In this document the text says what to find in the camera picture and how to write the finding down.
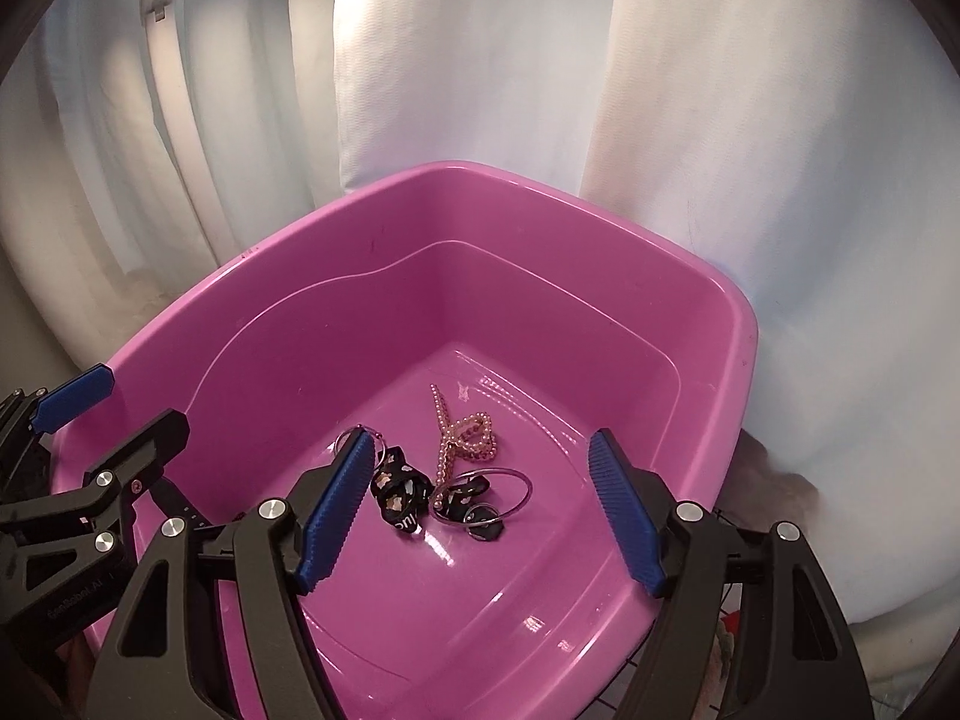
silver bolt head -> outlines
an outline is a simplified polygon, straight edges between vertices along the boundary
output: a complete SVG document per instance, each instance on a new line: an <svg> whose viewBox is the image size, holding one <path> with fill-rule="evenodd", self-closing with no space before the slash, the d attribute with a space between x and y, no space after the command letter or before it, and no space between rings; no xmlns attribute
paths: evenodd
<svg viewBox="0 0 960 720"><path fill-rule="evenodd" d="M106 531L104 533L98 533L97 538L94 539L93 545L97 548L97 552L109 552L113 549L115 539L113 533Z"/></svg>
<svg viewBox="0 0 960 720"><path fill-rule="evenodd" d="M287 505L280 498L271 498L269 501L261 503L257 511L264 519L277 519L287 511Z"/></svg>
<svg viewBox="0 0 960 720"><path fill-rule="evenodd" d="M170 517L160 526L160 533L163 533L167 538L174 538L174 536L183 533L185 527L186 523L180 517Z"/></svg>
<svg viewBox="0 0 960 720"><path fill-rule="evenodd" d="M700 522L704 518L704 510L691 501L683 501L677 507L677 517L683 522Z"/></svg>
<svg viewBox="0 0 960 720"><path fill-rule="evenodd" d="M776 534L784 541L799 541L800 528L792 522L781 522L776 527Z"/></svg>

